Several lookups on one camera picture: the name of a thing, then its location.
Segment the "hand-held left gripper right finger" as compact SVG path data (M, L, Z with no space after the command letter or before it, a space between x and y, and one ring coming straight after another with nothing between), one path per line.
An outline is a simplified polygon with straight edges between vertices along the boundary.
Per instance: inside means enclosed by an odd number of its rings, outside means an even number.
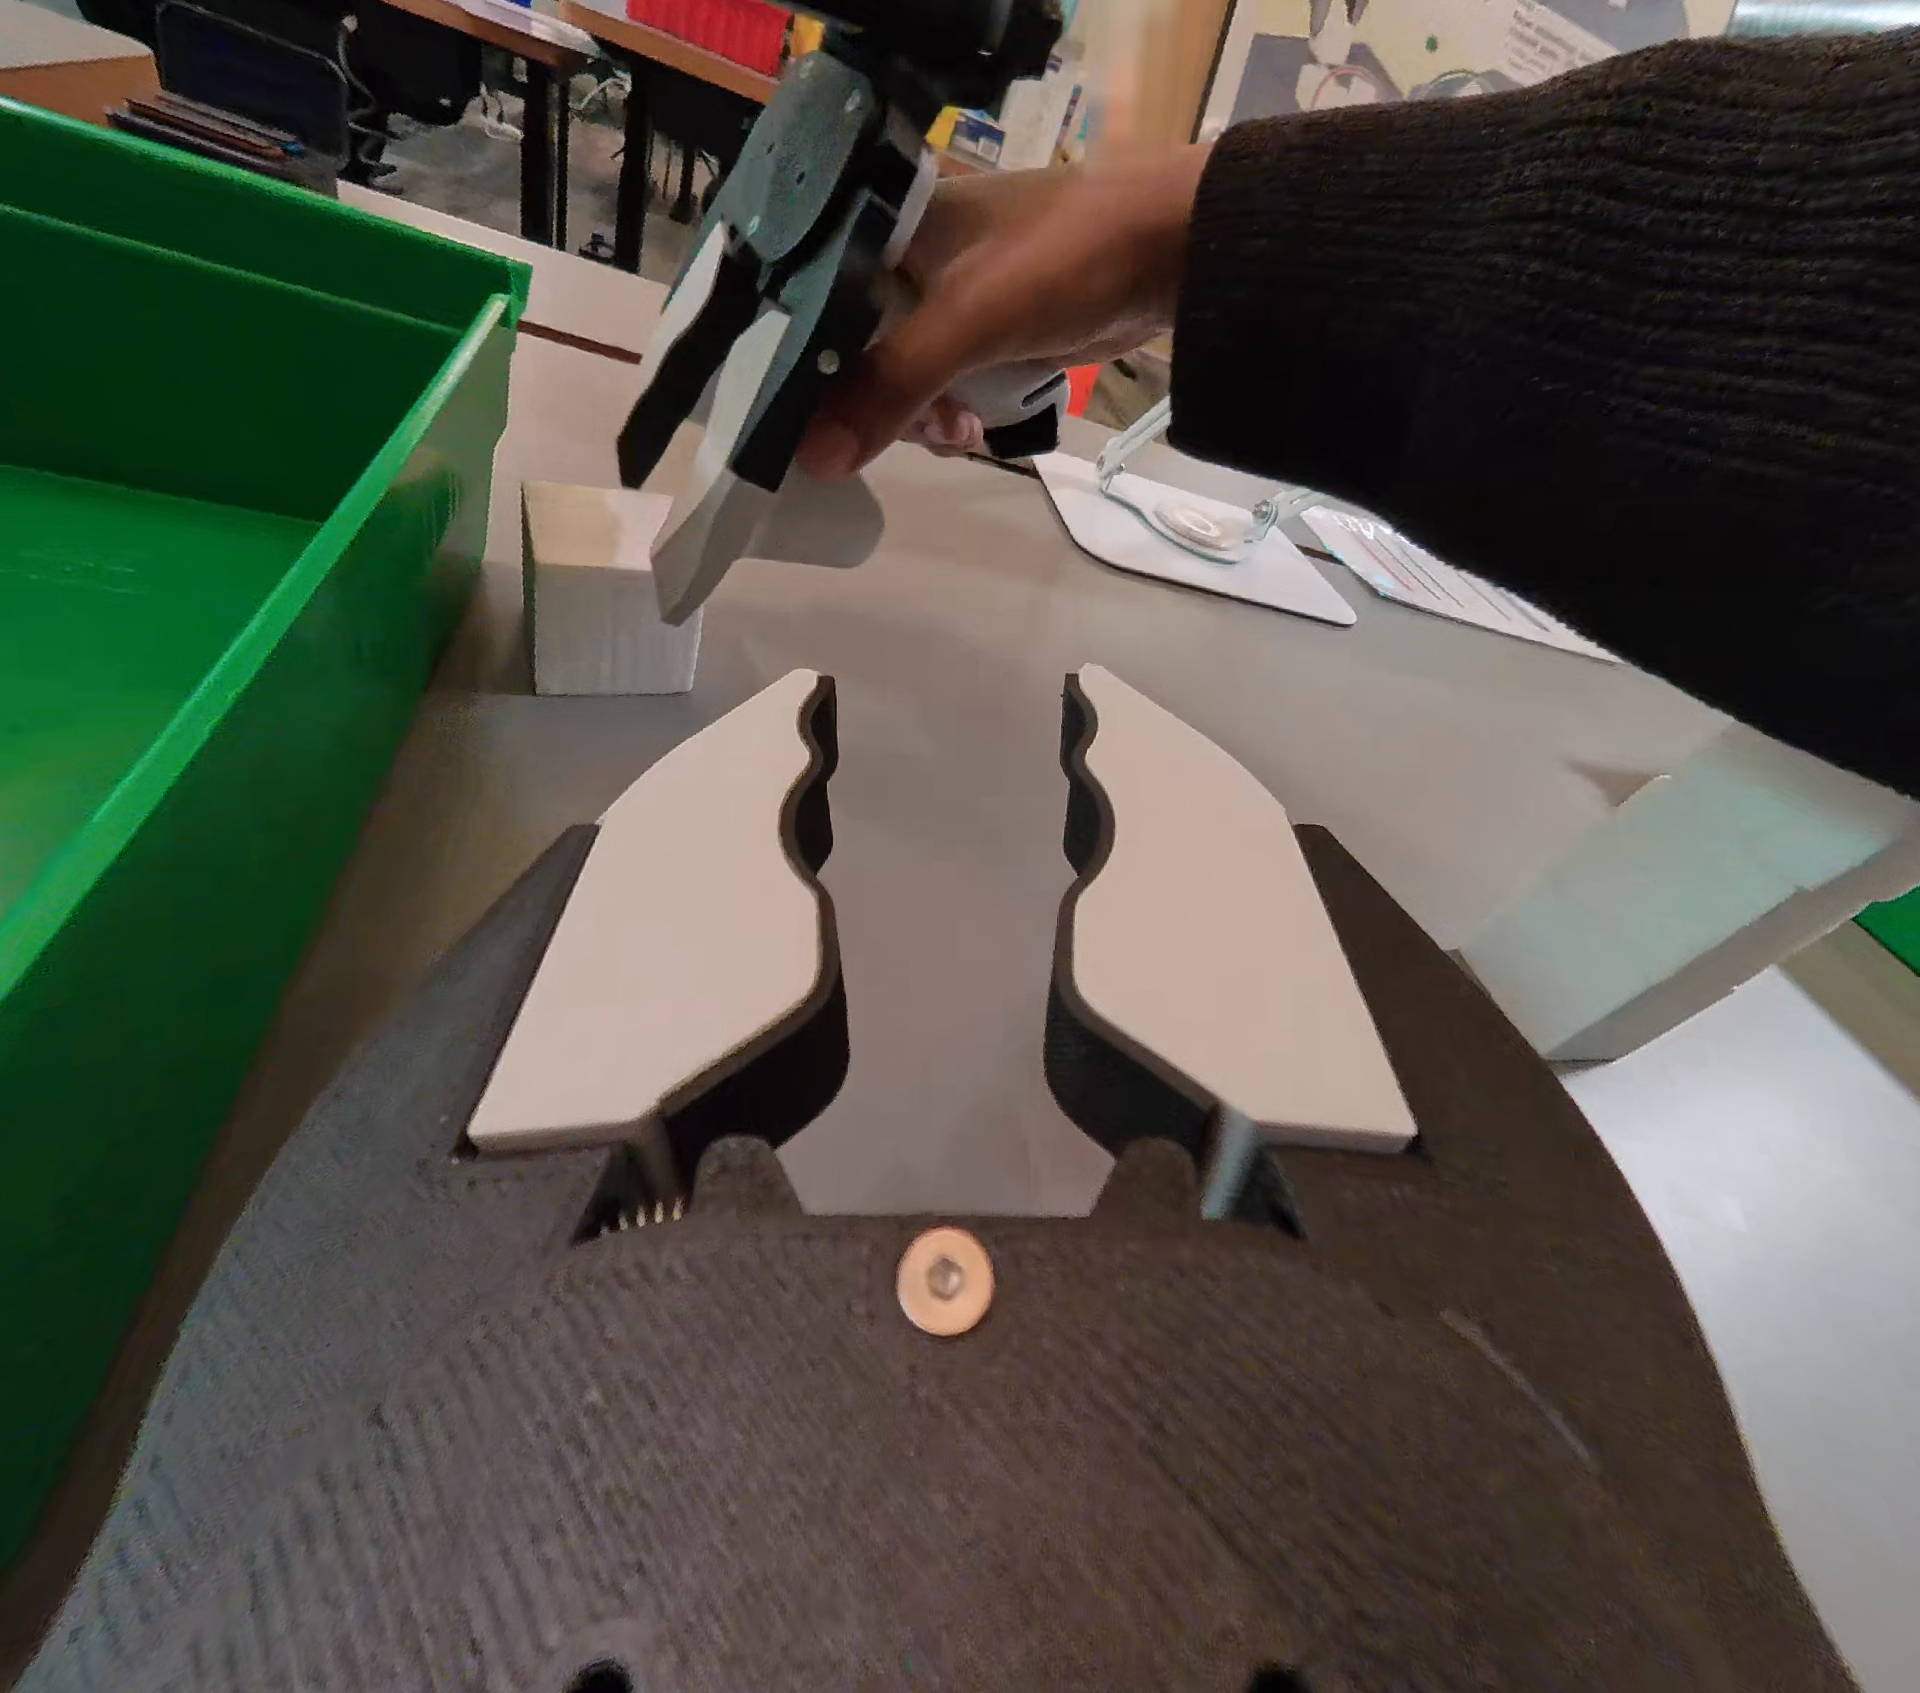
M1162 1138L1206 1218L1292 1221L1282 1146L1401 1157L1420 1119L1303 842L1229 747L1104 665L1065 676L1041 1077L1110 1157Z

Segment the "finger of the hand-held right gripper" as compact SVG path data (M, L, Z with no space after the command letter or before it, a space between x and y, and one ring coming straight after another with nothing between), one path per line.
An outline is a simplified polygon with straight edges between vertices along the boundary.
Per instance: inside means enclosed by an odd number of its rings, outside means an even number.
M704 221L644 350L634 407L614 432L614 480L644 489L684 427L704 430L733 342L768 312L762 266L733 221Z
M733 342L684 493L653 542L659 625L687 625L768 529L815 415L818 344L768 305Z

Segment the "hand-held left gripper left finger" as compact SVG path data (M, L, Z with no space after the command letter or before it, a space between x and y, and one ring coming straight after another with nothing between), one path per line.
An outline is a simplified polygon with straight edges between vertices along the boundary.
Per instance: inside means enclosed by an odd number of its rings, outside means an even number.
M687 1192L715 1141L824 1117L849 1066L832 771L832 676L795 671L611 799L463 1146L624 1146L648 1192Z

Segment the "white foam cube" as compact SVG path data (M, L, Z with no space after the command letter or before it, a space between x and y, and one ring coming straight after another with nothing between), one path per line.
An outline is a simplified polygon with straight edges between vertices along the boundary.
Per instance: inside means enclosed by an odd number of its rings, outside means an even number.
M538 696L687 696L698 612L659 620L653 547L667 496L521 482L521 630Z
M1460 960L1549 1065L1613 1065L1915 877L1915 791L1726 728L1502 901Z

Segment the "grey desk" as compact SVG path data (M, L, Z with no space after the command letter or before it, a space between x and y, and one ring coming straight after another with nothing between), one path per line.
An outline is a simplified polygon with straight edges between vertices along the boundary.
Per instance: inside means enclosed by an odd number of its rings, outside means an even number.
M687 696L530 696L517 482L594 482L628 374L521 342L490 542L227 1124L248 1192L337 1061L567 822L762 682L838 682L827 893L849 1077L795 1146L813 1208L1081 1212L1110 1175L1041 1081L1065 868L1061 691L1093 661L1175 709L1436 941L1468 937L1718 716L1658 676L1377 603L1356 625L1115 578L997 466L880 456L854 571L751 561ZM1877 1061L1868 941L1766 971L1571 1077L1735 1395L1790 1564L1862 1688L1915 1688L1915 1094Z

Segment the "person's right hand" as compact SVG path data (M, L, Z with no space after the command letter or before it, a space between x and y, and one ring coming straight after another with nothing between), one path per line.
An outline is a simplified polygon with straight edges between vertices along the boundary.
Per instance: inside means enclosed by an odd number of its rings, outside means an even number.
M902 312L818 399L799 471L824 482L891 445L958 456L982 422L958 399L980 369L1115 359L1175 322L1190 219L1211 147L936 188L894 278Z

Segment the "red plastic bin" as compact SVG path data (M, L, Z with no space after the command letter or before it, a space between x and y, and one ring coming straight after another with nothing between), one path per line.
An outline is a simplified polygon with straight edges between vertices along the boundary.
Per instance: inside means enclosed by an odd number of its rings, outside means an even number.
M768 79L786 66L788 10L776 0L624 0L624 17Z

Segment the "white board stand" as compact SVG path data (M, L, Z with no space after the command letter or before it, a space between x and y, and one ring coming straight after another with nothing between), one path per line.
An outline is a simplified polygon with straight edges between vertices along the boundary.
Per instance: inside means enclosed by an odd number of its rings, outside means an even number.
M1315 625L1356 625L1356 607L1282 530L1292 501L1234 507L1145 480L1134 466L1171 430L1162 393L1098 456L1065 446L1037 456L1031 473L1069 542L1110 571L1251 603Z

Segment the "printed paper sheet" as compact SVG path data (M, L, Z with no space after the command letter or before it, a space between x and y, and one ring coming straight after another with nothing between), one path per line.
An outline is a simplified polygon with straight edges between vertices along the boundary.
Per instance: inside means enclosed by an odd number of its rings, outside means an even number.
M1347 512L1338 507L1315 501L1299 508L1299 524L1338 568L1347 568L1382 603L1421 612L1433 620L1471 625L1512 642L1586 655L1595 665L1619 665L1613 653L1586 642L1583 634L1551 620L1534 603L1439 561L1407 530L1369 512Z

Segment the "black office chair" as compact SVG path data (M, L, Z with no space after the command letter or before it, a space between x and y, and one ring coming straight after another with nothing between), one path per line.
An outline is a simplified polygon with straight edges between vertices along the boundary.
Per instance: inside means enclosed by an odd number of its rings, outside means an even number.
M485 45L379 0L78 0L141 40L160 83L329 152L347 182L390 178L393 118L449 128L485 83Z

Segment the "green plastic bin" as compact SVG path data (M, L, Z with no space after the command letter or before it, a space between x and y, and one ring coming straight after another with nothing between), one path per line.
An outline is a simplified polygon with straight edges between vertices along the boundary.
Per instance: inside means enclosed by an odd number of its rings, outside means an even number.
M5 103L0 1551L486 548L530 268Z

